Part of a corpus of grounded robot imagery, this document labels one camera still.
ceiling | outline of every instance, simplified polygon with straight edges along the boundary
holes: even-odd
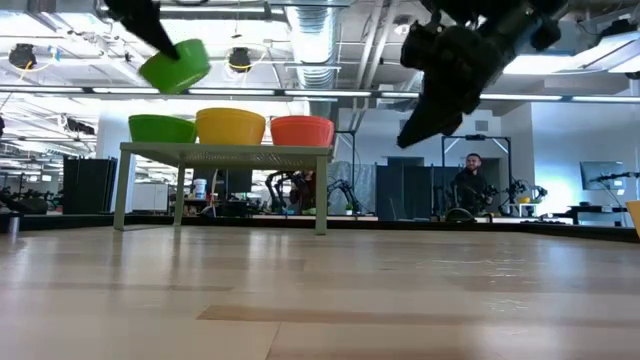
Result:
[[[573,21],[582,14],[633,12],[624,2],[594,1],[576,2],[567,19]],[[374,31],[371,23],[373,1],[354,1],[340,11],[338,19],[338,48],[336,63],[339,66],[336,88],[353,89],[360,60],[365,49],[365,39]],[[410,15],[422,22],[430,14],[418,1],[401,1],[396,15]],[[594,17],[593,29],[597,29]],[[253,20],[186,20],[165,19],[162,23],[171,40],[179,42],[190,38],[201,39],[210,56],[212,70],[198,87],[246,87],[246,88],[294,88],[298,79],[295,70],[294,48],[287,23]],[[377,34],[383,30],[378,26]],[[575,23],[567,37],[589,38],[586,28]],[[404,35],[390,31],[384,43],[380,65],[377,67],[372,87],[394,85],[399,88],[415,75],[414,70],[400,66],[400,49]],[[35,45],[37,65],[32,72],[15,68],[8,61],[8,54],[16,43]],[[251,50],[254,63],[245,76],[234,74],[225,65],[229,50],[233,47]],[[90,13],[40,13],[0,10],[0,82],[21,85],[65,86],[148,86],[136,70],[155,50],[131,35],[119,23],[100,19]],[[534,94],[617,94],[628,88],[623,74],[591,72],[569,75],[503,75],[488,91],[496,93]],[[195,112],[205,107],[233,106],[259,112],[266,117],[308,112],[304,101],[292,102],[219,102],[210,100],[118,100],[117,102],[89,97],[40,97],[29,94],[0,93],[0,114],[5,121],[5,137],[50,138],[51,141],[5,142],[5,156],[58,158],[63,154],[90,156],[94,152],[95,136],[77,134],[65,128],[65,119],[72,118],[97,131],[101,111],[110,106],[193,118]],[[491,110],[500,116],[514,103],[485,101],[481,109]]]

bowl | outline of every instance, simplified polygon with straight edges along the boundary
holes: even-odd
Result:
[[[140,114],[129,117],[133,142],[194,143],[196,125],[173,116]]]
[[[175,45],[179,60],[157,53],[138,69],[151,86],[163,94],[178,94],[205,77],[211,65],[201,40],[190,39]]]
[[[210,108],[196,114],[201,144],[260,145],[265,126],[262,115],[246,110]]]
[[[278,146],[331,146],[334,125],[319,116],[284,116],[271,120],[271,137]]]

floor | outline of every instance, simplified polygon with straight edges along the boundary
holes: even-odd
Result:
[[[109,228],[0,238],[11,360],[638,360],[640,245]]]

yellow bowl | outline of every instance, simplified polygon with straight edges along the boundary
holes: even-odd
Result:
[[[246,110],[211,108],[196,114],[201,144],[260,145],[265,127],[263,116]]]

yellow object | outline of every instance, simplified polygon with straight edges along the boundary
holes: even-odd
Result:
[[[246,110],[211,108],[196,114],[201,144],[260,145],[265,127],[263,116]]]
[[[636,228],[638,237],[640,237],[640,201],[627,201],[627,210],[631,214],[631,220],[633,220],[633,227]]]

